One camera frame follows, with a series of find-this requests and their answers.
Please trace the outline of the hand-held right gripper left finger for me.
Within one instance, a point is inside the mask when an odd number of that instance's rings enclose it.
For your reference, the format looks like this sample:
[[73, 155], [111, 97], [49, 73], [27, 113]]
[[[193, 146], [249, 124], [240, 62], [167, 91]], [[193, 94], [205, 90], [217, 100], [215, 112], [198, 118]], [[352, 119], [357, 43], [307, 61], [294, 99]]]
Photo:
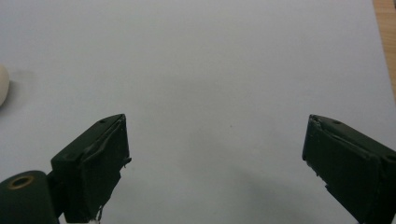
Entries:
[[48, 174], [56, 215], [69, 223], [87, 223], [101, 213], [132, 160], [126, 116], [100, 119], [55, 155]]

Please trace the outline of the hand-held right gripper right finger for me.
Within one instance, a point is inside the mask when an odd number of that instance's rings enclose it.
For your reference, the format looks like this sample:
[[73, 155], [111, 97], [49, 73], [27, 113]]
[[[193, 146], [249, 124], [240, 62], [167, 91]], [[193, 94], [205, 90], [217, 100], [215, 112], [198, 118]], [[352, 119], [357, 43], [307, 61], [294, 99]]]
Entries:
[[311, 115], [302, 158], [360, 224], [392, 223], [396, 151], [341, 121]]

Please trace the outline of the white round object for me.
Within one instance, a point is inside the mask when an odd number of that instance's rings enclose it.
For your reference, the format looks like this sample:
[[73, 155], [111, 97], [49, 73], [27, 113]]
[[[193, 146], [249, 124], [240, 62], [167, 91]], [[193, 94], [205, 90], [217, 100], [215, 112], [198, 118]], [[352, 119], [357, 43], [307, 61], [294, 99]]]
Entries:
[[9, 83], [9, 73], [7, 69], [0, 64], [0, 106], [7, 99]]

